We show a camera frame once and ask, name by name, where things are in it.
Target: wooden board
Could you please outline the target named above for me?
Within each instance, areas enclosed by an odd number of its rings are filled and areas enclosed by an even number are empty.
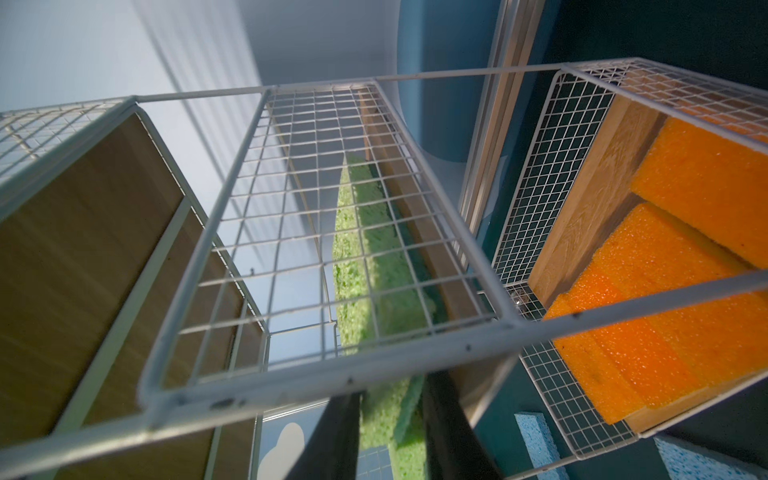
[[[133,116],[0,223],[0,446],[48,434],[87,369],[183,194]],[[138,412],[136,385],[202,226],[188,214],[85,422]],[[205,276],[221,276],[212,255]],[[189,322],[207,322],[215,292],[195,298]],[[231,285],[220,316],[237,316]],[[210,344],[204,370],[222,369],[233,330]],[[243,336],[240,360],[260,334]],[[179,342],[167,384],[184,384],[199,339]],[[252,422],[227,426],[216,470],[243,478]],[[202,478],[211,430],[61,469],[57,478]]]
[[[639,202],[629,185],[666,115],[616,95],[531,271],[542,305],[571,288],[592,255]]]
[[[407,175],[411,172],[406,160],[392,136],[387,120],[380,114],[376,103],[361,98],[362,119],[366,129],[369,149],[366,151],[368,161],[376,160],[382,173],[392,175]],[[418,195],[419,186],[414,177],[403,176],[385,180],[386,188],[393,196],[414,194],[410,197],[394,200],[404,218],[416,217],[430,213],[430,209],[422,195]],[[439,240],[438,226],[431,218],[420,218],[406,223],[411,236],[416,243]],[[452,260],[448,246],[438,243],[419,249],[421,257],[432,278],[446,278],[458,275],[460,272]],[[477,311],[469,297],[470,293],[461,281],[447,281],[439,284],[441,297],[448,310],[449,320],[462,319],[477,315]],[[517,354],[499,356],[481,362],[456,367],[451,370],[458,393],[459,403],[470,425],[474,426],[490,405],[507,375],[517,360]]]

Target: white wire basket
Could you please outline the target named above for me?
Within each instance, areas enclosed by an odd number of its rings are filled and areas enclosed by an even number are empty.
[[[768,92],[641,58],[562,68],[552,80],[493,260],[529,320],[540,320],[546,309],[528,278],[617,94],[768,154]],[[633,432],[624,421],[608,425],[601,418],[552,342],[526,346],[520,358],[573,453],[571,461],[652,436],[765,376]]]
[[[577,122],[575,130],[583,131],[569,134],[573,147],[556,147],[556,141],[546,137],[549,121],[565,122],[569,114],[545,108],[494,259],[494,271],[379,82],[531,71],[559,71],[548,105],[574,105],[570,111],[581,116],[575,120],[571,115],[568,122]],[[0,184],[0,219],[50,181],[67,162],[84,153],[86,129],[91,133],[108,131],[128,113],[143,114],[137,103],[261,94],[217,201],[207,218],[201,215],[203,234],[144,367],[138,390],[144,412],[1,450],[0,478],[28,475],[130,446],[253,419],[281,406],[358,392],[521,351],[526,368],[578,458],[635,440],[632,432],[616,425],[608,428],[601,421],[548,340],[768,286],[764,272],[751,273],[590,310],[578,321],[573,316],[546,323],[526,320],[539,318],[543,309],[525,281],[613,94],[631,96],[768,151],[761,143],[763,133],[758,131],[764,118],[726,125],[753,129],[743,134],[723,128],[722,122],[719,126],[711,124],[704,116],[691,117],[674,101],[649,99],[648,95],[661,95],[661,87],[649,94],[644,90],[646,83],[641,82],[637,91],[624,90],[624,83],[632,85],[640,71],[647,71],[647,78],[667,90],[688,88],[686,81],[699,88],[703,82],[713,82],[721,86],[721,94],[749,92],[749,99],[759,100],[749,101],[760,108],[764,105],[760,103],[764,92],[630,59],[96,102],[94,108],[108,108],[105,113],[45,154],[45,141],[33,147],[28,141],[34,130],[25,119],[34,117],[32,111],[3,114],[6,129],[20,136],[8,137],[12,142],[0,154],[0,161],[15,158],[8,164],[16,168],[32,155],[39,159],[28,162],[25,168],[18,167]],[[670,83],[662,78],[669,78],[673,87],[667,87]],[[739,97],[746,101],[744,98],[747,93]],[[751,108],[739,111],[750,113]],[[156,134],[146,115],[140,116],[147,129]],[[77,119],[68,122],[68,127],[77,130]],[[553,131],[558,128],[552,125]],[[563,144],[563,135],[558,135],[557,141]],[[155,143],[166,162],[174,164],[159,138]],[[537,171],[538,159],[557,165],[562,172]],[[343,244],[357,245],[357,250],[344,249]],[[227,271],[223,276],[206,275],[205,263],[211,256],[224,260]],[[461,267],[462,256],[468,260],[467,270]],[[357,272],[359,282],[355,288],[336,291],[339,279],[343,279],[339,271],[350,270]],[[187,323],[196,295],[210,294],[220,300],[225,286],[231,283],[248,299],[239,316],[220,314],[220,302],[216,301],[207,322]],[[480,301],[480,290],[491,308]],[[393,315],[403,312],[407,315]],[[339,322],[345,315],[364,316],[366,335],[345,334]],[[407,321],[394,323],[393,318]],[[291,341],[300,338],[304,353],[285,353],[271,358],[268,364],[261,359],[208,369],[205,358],[211,340],[219,332],[246,325],[266,332],[264,341],[273,348],[292,333]],[[174,348],[190,341],[199,345],[192,373],[185,385],[168,388],[164,374]]]

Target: wire grid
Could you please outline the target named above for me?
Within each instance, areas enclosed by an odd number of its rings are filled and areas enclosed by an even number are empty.
[[[546,313],[527,283],[509,286],[507,291],[525,318],[539,321]],[[526,346],[520,360],[578,458],[599,455],[637,440],[626,422],[605,423],[552,342]]]
[[[494,256],[503,284],[530,276],[613,97],[571,74],[553,80]]]
[[[386,445],[359,453],[356,478],[357,480],[392,480],[394,478],[389,449]]]
[[[349,176],[349,165],[369,174]],[[216,292],[208,295],[220,299],[227,284],[241,281],[260,312],[227,318],[217,311],[217,300],[209,322],[185,325],[179,331],[180,337],[202,336],[188,385],[253,371],[248,365],[220,373],[202,368],[211,336],[240,324],[261,323],[269,333],[269,367],[274,369],[439,333],[448,325],[442,323],[435,295],[444,296],[441,292],[448,290],[461,290],[471,303],[471,312],[451,318],[451,329],[494,318],[475,295],[479,278],[460,267],[452,248],[458,238],[445,227],[444,210],[376,86],[341,85],[270,95],[237,174],[230,204],[217,227],[223,246],[212,251],[226,250],[241,274],[203,278],[196,294],[208,289]],[[352,204],[340,207],[339,192],[345,189]],[[403,202],[422,209],[405,211],[400,208]],[[379,212],[373,222],[367,220],[371,209]],[[343,211],[353,214],[355,226],[337,230],[336,217]],[[252,233],[248,238],[245,229]],[[387,248],[373,241],[387,236]],[[334,244],[345,241],[356,244],[358,252],[339,257]],[[436,276],[422,264],[435,253],[450,262]],[[386,271],[393,264],[401,271],[397,284]],[[345,269],[358,272],[359,288],[352,296],[339,298],[334,271]],[[407,325],[400,321],[402,328],[395,329],[389,325],[390,310],[402,313],[393,306],[402,302],[415,309],[408,311]],[[333,320],[345,305],[353,312],[369,313],[371,339],[339,345]]]
[[[0,114],[0,185],[122,101],[117,98]]]
[[[578,65],[600,80],[658,104],[768,143],[768,94],[643,58]]]

